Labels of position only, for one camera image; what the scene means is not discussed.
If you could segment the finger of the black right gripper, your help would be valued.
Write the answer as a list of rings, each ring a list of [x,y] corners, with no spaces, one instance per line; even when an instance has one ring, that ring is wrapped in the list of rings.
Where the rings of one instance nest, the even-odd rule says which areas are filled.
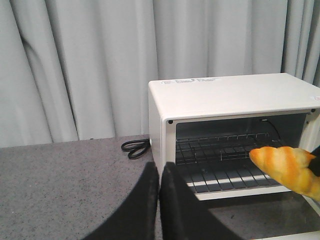
[[[315,156],[308,165],[308,168],[311,170],[311,172],[319,177],[320,176],[320,145],[314,149],[311,153],[311,155]]]

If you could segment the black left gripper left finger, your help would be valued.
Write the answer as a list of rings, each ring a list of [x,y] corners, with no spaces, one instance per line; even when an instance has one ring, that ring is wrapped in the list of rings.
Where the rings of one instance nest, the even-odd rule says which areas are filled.
[[[153,240],[159,192],[159,174],[154,162],[147,162],[127,198],[85,240]]]

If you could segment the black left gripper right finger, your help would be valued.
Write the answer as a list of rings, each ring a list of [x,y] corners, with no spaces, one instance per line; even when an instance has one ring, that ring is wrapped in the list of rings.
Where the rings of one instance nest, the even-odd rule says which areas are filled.
[[[159,203],[164,240],[241,239],[198,200],[173,162],[163,169]]]

